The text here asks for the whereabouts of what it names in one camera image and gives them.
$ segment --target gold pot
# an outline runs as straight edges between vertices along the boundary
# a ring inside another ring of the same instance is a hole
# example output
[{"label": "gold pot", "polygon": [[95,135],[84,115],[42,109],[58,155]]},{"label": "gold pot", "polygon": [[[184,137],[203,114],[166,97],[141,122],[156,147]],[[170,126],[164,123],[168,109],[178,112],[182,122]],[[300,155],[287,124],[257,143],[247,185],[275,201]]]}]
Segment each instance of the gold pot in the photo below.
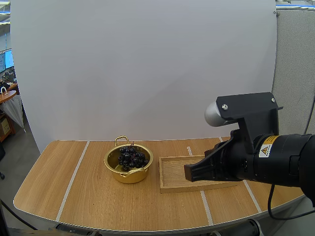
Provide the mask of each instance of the gold pot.
[{"label": "gold pot", "polygon": [[126,136],[119,136],[115,139],[115,147],[109,150],[105,157],[104,163],[108,169],[112,171],[113,177],[121,183],[137,183],[143,180],[148,173],[148,168],[153,161],[153,153],[150,149],[140,144],[134,144],[133,147],[140,152],[143,152],[149,163],[143,168],[133,168],[130,171],[125,171],[122,166],[119,165],[118,157],[120,155],[119,148],[127,146],[128,144],[117,145],[117,140],[125,138],[129,143],[129,139]]}]

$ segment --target white stripe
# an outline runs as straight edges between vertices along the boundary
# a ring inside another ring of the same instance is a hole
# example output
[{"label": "white stripe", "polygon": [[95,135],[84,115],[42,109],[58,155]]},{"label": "white stripe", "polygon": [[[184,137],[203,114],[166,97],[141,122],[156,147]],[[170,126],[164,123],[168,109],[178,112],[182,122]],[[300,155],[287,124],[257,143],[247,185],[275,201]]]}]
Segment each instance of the white stripe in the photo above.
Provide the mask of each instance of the white stripe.
[{"label": "white stripe", "polygon": [[187,150],[188,150],[189,156],[192,156],[192,152],[191,152],[190,147],[187,147]]},{"label": "white stripe", "polygon": [[251,190],[250,186],[248,185],[248,183],[247,183],[246,180],[243,180],[243,182],[244,182],[244,184],[245,184],[245,186],[246,186],[248,192],[250,193],[250,196],[251,196],[252,201],[254,202],[254,204],[255,204],[255,206],[256,206],[256,208],[257,208],[257,210],[258,210],[258,213],[261,213],[260,206],[259,206],[259,204],[258,204],[258,202],[257,202],[257,200],[256,200],[256,198],[255,198],[255,196],[254,196],[254,194],[252,193],[252,190]]},{"label": "white stripe", "polygon": [[83,152],[82,152],[82,154],[81,154],[81,157],[80,157],[80,159],[79,159],[79,161],[78,161],[78,164],[77,164],[77,166],[76,166],[75,169],[74,169],[74,172],[73,172],[73,174],[72,174],[71,180],[70,180],[69,185],[68,185],[68,188],[67,188],[67,190],[66,190],[66,192],[65,192],[65,194],[64,194],[63,202],[61,203],[61,206],[60,206],[60,208],[59,208],[58,215],[57,215],[57,217],[56,217],[56,221],[57,221],[57,222],[59,222],[59,220],[60,220],[60,216],[61,216],[61,213],[63,212],[63,207],[64,207],[64,204],[65,204],[65,202],[66,202],[66,200],[67,200],[68,194],[69,194],[69,192],[70,192],[70,188],[71,188],[72,183],[73,183],[73,181],[74,181],[75,175],[76,175],[77,172],[78,172],[79,166],[80,166],[80,164],[81,164],[81,162],[82,162],[82,159],[83,159],[84,154],[85,154],[85,152],[86,152],[86,150],[87,150],[87,148],[88,148],[89,143],[90,143],[90,141],[87,141],[87,144],[85,145],[85,148],[84,148],[84,150],[83,150]]},{"label": "white stripe", "polygon": [[[187,150],[188,150],[189,156],[192,156],[192,152],[191,152],[190,147],[187,147]],[[208,206],[208,202],[207,202],[207,199],[206,199],[205,192],[203,190],[201,190],[200,194],[201,194],[203,205],[205,206],[205,210],[206,210],[206,214],[207,214],[207,218],[208,218],[208,223],[209,223],[209,225],[213,225],[213,220],[212,220],[212,216],[211,216],[211,213],[210,213],[210,209],[209,209],[209,206]]]}]

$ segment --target warning label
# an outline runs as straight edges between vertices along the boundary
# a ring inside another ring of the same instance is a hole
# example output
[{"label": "warning label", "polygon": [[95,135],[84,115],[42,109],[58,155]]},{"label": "warning label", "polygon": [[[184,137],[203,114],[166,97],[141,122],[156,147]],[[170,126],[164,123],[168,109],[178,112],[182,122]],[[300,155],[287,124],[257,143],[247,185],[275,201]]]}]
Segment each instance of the warning label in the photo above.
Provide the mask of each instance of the warning label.
[{"label": "warning label", "polygon": [[259,151],[259,157],[269,157],[272,144],[278,137],[279,136],[270,136],[264,141]]},{"label": "warning label", "polygon": [[277,137],[279,136],[269,136],[263,144],[273,144]]}]

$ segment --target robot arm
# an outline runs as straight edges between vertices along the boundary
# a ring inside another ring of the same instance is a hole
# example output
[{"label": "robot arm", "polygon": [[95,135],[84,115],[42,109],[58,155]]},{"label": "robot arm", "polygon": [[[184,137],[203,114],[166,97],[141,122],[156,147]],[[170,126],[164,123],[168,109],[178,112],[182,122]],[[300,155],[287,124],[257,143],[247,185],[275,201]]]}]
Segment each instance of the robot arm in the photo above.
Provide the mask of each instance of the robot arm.
[{"label": "robot arm", "polygon": [[241,181],[300,187],[315,206],[315,135],[280,135],[272,93],[218,97],[206,112],[212,126],[238,123],[231,138],[185,165],[187,180]]}]

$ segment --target black cable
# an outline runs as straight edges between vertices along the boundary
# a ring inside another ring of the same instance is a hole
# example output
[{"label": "black cable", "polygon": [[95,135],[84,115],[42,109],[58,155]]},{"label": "black cable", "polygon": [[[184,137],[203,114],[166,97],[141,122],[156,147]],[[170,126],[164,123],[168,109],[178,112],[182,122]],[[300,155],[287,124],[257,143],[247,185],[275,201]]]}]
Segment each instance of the black cable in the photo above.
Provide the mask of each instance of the black cable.
[{"label": "black cable", "polygon": [[312,118],[312,114],[313,114],[313,110],[314,110],[314,105],[315,105],[315,96],[314,96],[314,99],[313,99],[311,112],[310,112],[309,118],[308,118],[307,123],[306,123],[304,134],[306,134],[307,129],[309,128],[309,125],[310,125],[310,122],[311,122],[311,118]]},{"label": "black cable", "polygon": [[311,211],[308,211],[308,212],[305,212],[303,214],[300,214],[300,215],[295,215],[295,216],[292,216],[292,217],[287,217],[287,218],[278,218],[278,217],[275,217],[272,212],[271,212],[271,199],[272,199],[272,195],[274,194],[274,190],[275,190],[275,185],[272,184],[271,185],[271,189],[270,189],[270,193],[269,193],[269,198],[268,198],[268,213],[270,215],[270,217],[274,220],[292,220],[292,219],[296,219],[296,218],[299,218],[299,217],[302,217],[302,216],[305,216],[305,215],[309,215],[309,214],[312,214],[315,212],[315,210],[311,210]]},{"label": "black cable", "polygon": [[29,226],[31,229],[33,230],[37,230],[37,228],[35,228],[33,225],[29,224],[28,222],[26,222],[25,220],[23,220],[20,216],[18,216],[17,214],[14,213],[14,211],[12,211],[7,204],[5,204],[1,199],[0,199],[1,204],[5,207],[5,209],[7,209],[15,218],[17,218],[19,221],[21,221],[23,224]]}]

